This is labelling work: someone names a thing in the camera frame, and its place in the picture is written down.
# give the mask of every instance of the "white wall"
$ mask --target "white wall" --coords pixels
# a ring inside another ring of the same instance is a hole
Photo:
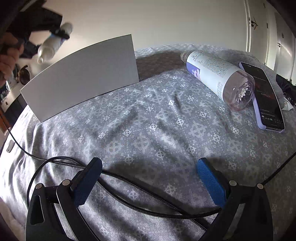
[[[277,49],[277,29],[276,29],[276,17],[274,13],[277,11],[267,1],[265,2],[265,6],[267,8],[267,22],[268,22],[268,48],[267,48],[266,66],[273,70],[274,64],[276,61],[276,49]]]
[[[48,0],[44,6],[62,14],[63,22],[73,23],[70,39],[51,63],[91,44],[130,33],[135,49],[201,43],[246,50],[243,0]],[[30,40],[40,44],[48,36],[48,32],[33,33]]]

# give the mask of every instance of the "phone screen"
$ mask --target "phone screen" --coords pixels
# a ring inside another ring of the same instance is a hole
[[[258,103],[263,125],[284,129],[284,120],[273,88],[264,71],[252,65],[242,63],[244,70],[255,80],[255,97]]]

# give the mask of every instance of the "metal screw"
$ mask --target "metal screw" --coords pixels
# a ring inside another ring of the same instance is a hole
[[[229,185],[235,187],[237,185],[237,182],[235,180],[230,180]]]
[[[66,179],[62,182],[63,186],[68,186],[70,184],[70,180]]]
[[[263,189],[263,185],[262,185],[261,183],[258,183],[258,184],[257,184],[257,187],[258,187],[259,189]]]
[[[42,183],[38,183],[36,186],[35,186],[36,189],[39,189],[39,188],[42,188]]]

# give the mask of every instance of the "purple label design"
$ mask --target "purple label design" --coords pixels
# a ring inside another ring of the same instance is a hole
[[[191,63],[186,63],[187,69],[189,72],[191,72],[195,78],[200,80],[200,69],[192,65]]]

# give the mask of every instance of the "plastic water bottle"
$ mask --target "plastic water bottle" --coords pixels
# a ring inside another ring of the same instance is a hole
[[[188,71],[232,110],[243,109],[252,99],[255,81],[240,68],[199,50],[183,52],[180,57]]]
[[[60,29],[65,30],[65,32],[70,35],[73,27],[71,23],[64,23]],[[66,39],[51,34],[39,47],[37,62],[41,64],[51,60],[65,40]]]

